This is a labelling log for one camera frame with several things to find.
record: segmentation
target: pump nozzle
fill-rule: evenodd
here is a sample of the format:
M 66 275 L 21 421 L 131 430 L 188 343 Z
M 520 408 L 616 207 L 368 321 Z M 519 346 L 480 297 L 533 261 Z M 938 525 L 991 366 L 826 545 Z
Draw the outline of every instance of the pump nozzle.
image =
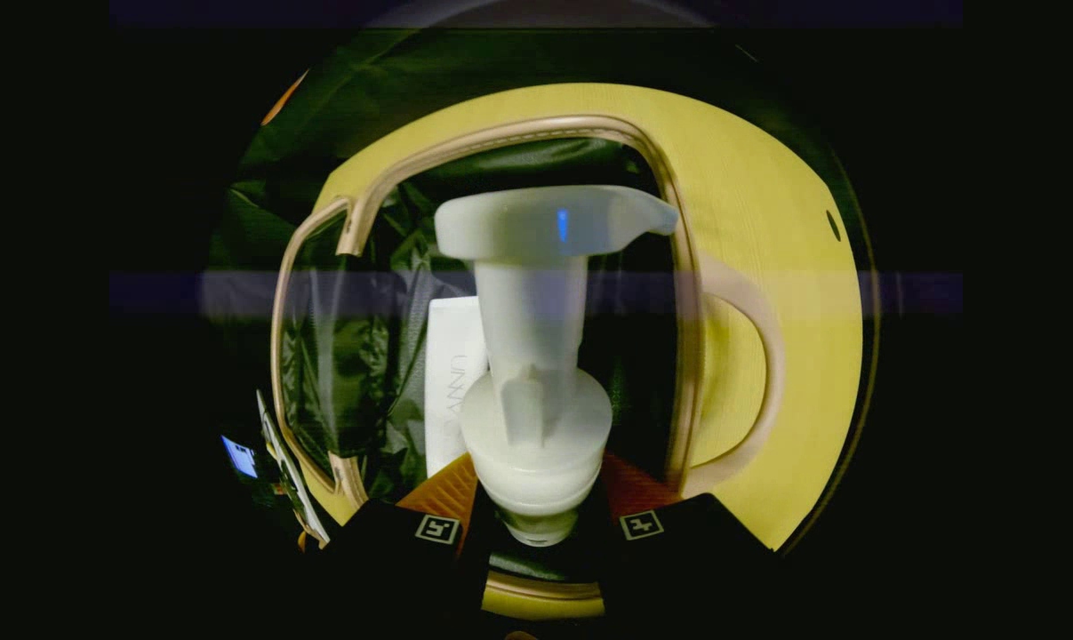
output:
M 464 397 L 464 439 L 526 543 L 569 534 L 564 511 L 596 481 L 611 430 L 604 388 L 576 368 L 588 256 L 622 250 L 647 231 L 673 234 L 677 219 L 653 195 L 609 186 L 495 191 L 438 208 L 438 248 L 474 263 L 490 362 Z M 552 522 L 568 530 L 540 539 L 520 530 Z

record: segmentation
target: white bottle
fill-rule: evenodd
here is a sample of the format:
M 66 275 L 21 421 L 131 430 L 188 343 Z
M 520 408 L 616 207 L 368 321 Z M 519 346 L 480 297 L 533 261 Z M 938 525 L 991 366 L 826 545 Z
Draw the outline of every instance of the white bottle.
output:
M 609 397 L 576 367 L 588 256 L 647 231 L 673 234 L 677 220 L 662 200 L 609 186 L 495 191 L 438 208 L 438 248 L 474 263 L 490 364 L 464 397 L 461 432 L 520 542 L 572 533 L 611 431 Z

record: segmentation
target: black background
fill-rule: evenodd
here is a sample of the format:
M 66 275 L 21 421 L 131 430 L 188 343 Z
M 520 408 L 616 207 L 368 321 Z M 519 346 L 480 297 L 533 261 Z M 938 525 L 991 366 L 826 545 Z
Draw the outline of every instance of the black background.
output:
M 727 26 L 961 26 L 960 3 L 711 3 Z M 133 475 L 141 497 L 127 547 L 155 574 L 190 576 L 178 593 L 247 595 L 299 562 L 293 539 L 256 515 L 208 430 L 220 357 L 194 305 L 220 194 L 251 135 L 305 69 L 378 8 L 229 3 L 111 4 L 109 127 L 115 188 L 143 202 L 115 245 L 111 273 L 159 273 L 163 287 L 111 300 L 117 416 L 160 441 Z M 938 571 L 959 535 L 946 512 L 941 445 L 960 428 L 961 29 L 723 33 L 744 44 L 825 122 L 864 210 L 891 303 L 868 426 L 841 489 L 788 562 L 824 598 L 898 593 Z M 167 287 L 172 281 L 181 287 Z M 161 431 L 148 430 L 159 426 Z

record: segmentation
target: hole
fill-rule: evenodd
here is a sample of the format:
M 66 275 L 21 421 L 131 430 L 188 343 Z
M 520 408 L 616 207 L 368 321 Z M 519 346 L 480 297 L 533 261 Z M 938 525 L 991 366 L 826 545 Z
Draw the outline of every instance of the hole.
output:
M 840 228 L 837 227 L 837 221 L 832 218 L 829 212 L 824 212 L 824 215 L 828 216 L 828 227 L 832 227 L 832 234 L 837 236 L 837 243 L 840 242 Z

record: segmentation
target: yellow board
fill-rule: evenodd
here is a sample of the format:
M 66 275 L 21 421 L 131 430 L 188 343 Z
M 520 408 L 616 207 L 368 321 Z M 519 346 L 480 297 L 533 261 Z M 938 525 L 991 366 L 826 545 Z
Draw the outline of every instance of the yellow board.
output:
M 714 490 L 776 550 L 817 505 L 852 424 L 863 312 L 836 202 L 821 178 L 771 135 L 717 106 L 663 90 L 592 84 L 505 90 L 449 106 L 372 143 L 329 175 L 313 209 L 358 199 L 391 165 L 456 136 L 579 115 L 638 127 L 673 170 L 694 250 L 743 272 L 776 309 L 788 352 L 779 419 L 759 457 Z M 843 239 L 833 234 L 826 212 Z M 703 401 L 691 465 L 740 440 L 759 409 L 765 376 L 756 332 L 726 303 L 703 299 Z M 344 523 L 356 506 L 313 482 L 317 471 L 309 465 L 304 475 L 312 495 Z

